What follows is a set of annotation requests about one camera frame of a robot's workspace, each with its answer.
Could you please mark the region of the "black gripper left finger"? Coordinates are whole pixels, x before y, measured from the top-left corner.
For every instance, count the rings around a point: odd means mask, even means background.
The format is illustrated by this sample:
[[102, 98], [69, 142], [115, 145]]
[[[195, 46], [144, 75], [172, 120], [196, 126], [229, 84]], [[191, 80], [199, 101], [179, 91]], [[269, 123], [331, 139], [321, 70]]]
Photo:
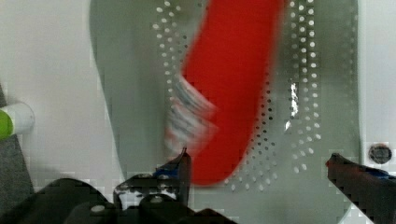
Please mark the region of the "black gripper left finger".
[[147, 196], [164, 194], [177, 202], [187, 204], [191, 186], [191, 156], [182, 151], [152, 174], [133, 175], [113, 191], [115, 205], [121, 210], [136, 207]]

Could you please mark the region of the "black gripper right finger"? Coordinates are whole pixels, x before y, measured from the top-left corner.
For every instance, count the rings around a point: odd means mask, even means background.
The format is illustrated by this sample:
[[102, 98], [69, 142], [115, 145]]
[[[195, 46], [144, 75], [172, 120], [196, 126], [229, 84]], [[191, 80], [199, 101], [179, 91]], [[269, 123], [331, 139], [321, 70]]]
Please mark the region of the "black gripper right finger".
[[325, 162], [328, 179], [374, 224], [396, 223], [396, 182], [388, 172], [333, 153]]

